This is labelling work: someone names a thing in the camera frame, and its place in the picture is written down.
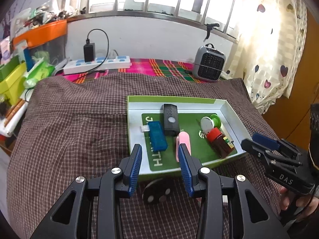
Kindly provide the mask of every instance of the curtain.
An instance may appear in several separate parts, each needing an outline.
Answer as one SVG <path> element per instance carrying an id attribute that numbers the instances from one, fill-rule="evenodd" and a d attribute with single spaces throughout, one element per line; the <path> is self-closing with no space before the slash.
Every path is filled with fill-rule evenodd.
<path id="1" fill-rule="evenodd" d="M 243 78 L 262 114 L 282 95 L 289 98 L 304 49 L 307 8 L 302 0 L 246 0 L 237 47 L 225 66 Z"/>

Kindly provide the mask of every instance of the blue object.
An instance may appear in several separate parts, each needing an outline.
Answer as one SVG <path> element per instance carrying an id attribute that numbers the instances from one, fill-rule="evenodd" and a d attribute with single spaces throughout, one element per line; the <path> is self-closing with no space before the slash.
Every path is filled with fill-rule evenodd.
<path id="1" fill-rule="evenodd" d="M 178 160 L 181 167 L 181 176 L 183 177 L 185 189 L 190 197 L 194 194 L 192 175 L 186 161 L 185 152 L 181 145 L 178 147 Z"/>
<path id="2" fill-rule="evenodd" d="M 29 72 L 32 67 L 34 66 L 33 60 L 30 56 L 30 51 L 28 48 L 23 50 L 23 54 L 24 54 L 24 59 L 26 61 L 26 65 L 27 65 L 27 72 Z"/>
<path id="3" fill-rule="evenodd" d="M 252 140 L 264 147 L 269 148 L 270 150 L 279 150 L 279 145 L 276 140 L 263 136 L 259 133 L 253 134 Z"/>
<path id="4" fill-rule="evenodd" d="M 137 149 L 137 154 L 134 160 L 134 164 L 132 167 L 132 171 L 130 173 L 130 185 L 129 185 L 129 191 L 128 191 L 130 196 L 132 196 L 136 190 L 136 185 L 138 183 L 138 174 L 141 168 L 141 163 L 142 163 L 142 147 L 141 145 L 139 145 Z"/>
<path id="5" fill-rule="evenodd" d="M 147 123 L 150 127 L 150 140 L 152 143 L 153 151 L 165 151 L 168 147 L 166 138 L 159 121 L 151 121 Z"/>

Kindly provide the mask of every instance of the striped colorful cloth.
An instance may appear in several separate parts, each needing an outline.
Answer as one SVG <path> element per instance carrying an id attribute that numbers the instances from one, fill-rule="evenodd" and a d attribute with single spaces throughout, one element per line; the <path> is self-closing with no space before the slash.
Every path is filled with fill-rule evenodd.
<path id="1" fill-rule="evenodd" d="M 130 73 L 142 73 L 150 76 L 176 76 L 180 79 L 187 80 L 189 82 L 202 83 L 203 81 L 193 78 L 190 74 L 185 73 L 185 70 L 192 70 L 193 65 L 190 63 L 176 62 L 170 60 L 157 60 L 157 59 L 132 59 L 131 67 L 126 69 L 112 69 L 105 72 L 94 72 L 90 74 L 72 74 L 65 75 L 64 77 L 74 83 L 83 83 L 88 80 L 97 79 L 101 76 L 108 75 L 113 72 L 130 72 Z"/>

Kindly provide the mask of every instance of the gray space heater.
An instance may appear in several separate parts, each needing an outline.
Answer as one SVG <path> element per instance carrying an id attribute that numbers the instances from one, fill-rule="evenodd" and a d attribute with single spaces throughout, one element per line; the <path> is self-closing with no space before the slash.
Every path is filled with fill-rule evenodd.
<path id="1" fill-rule="evenodd" d="M 212 44 L 207 44 L 198 49 L 192 74 L 196 79 L 215 82 L 221 75 L 225 61 L 226 57 L 222 52 L 216 50 Z"/>

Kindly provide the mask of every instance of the white power strip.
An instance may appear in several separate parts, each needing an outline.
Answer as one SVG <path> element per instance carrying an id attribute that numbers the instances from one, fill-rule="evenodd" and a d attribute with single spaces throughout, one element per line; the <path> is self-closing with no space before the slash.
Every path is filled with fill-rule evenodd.
<path id="1" fill-rule="evenodd" d="M 63 68 L 64 74 L 73 74 L 79 72 L 90 71 L 94 67 L 97 67 L 100 63 L 103 62 L 105 58 L 99 57 L 96 58 L 93 62 L 85 62 L 84 59 L 71 61 L 66 64 Z M 98 70 L 109 70 L 109 69 L 121 69 L 121 68 L 130 68 L 131 60 L 129 56 L 118 56 L 115 59 L 107 59 L 105 62 L 94 71 Z"/>

